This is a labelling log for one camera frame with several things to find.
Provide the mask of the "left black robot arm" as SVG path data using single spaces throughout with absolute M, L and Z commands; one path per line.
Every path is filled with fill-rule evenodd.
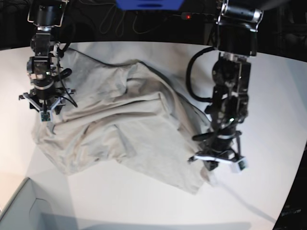
M 235 172 L 247 167 L 241 154 L 242 133 L 237 126 L 248 116 L 251 71 L 248 58 L 257 54 L 257 32 L 263 15 L 263 10 L 242 0 L 217 1 L 215 43 L 196 53 L 188 63 L 186 88 L 193 99 L 208 103 L 204 112 L 211 117 L 208 131 L 193 136 L 194 141 L 202 143 L 202 148 L 188 161 L 203 161 L 208 171 L 215 170 L 220 163 L 232 166 Z M 213 94 L 202 98 L 192 89 L 192 67 L 197 58 L 214 50 L 219 56 L 212 69 Z

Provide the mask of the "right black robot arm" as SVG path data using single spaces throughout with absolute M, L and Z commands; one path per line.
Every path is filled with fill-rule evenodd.
M 27 62 L 27 75 L 33 88 L 19 95 L 30 109 L 38 112 L 41 122 L 52 122 L 66 102 L 76 106 L 72 99 L 74 90 L 65 86 L 64 79 L 72 74 L 70 68 L 62 69 L 60 59 L 68 46 L 60 48 L 60 42 L 52 34 L 63 23 L 67 0 L 35 0 L 31 3 L 27 20 L 35 28 L 30 41 L 34 55 Z

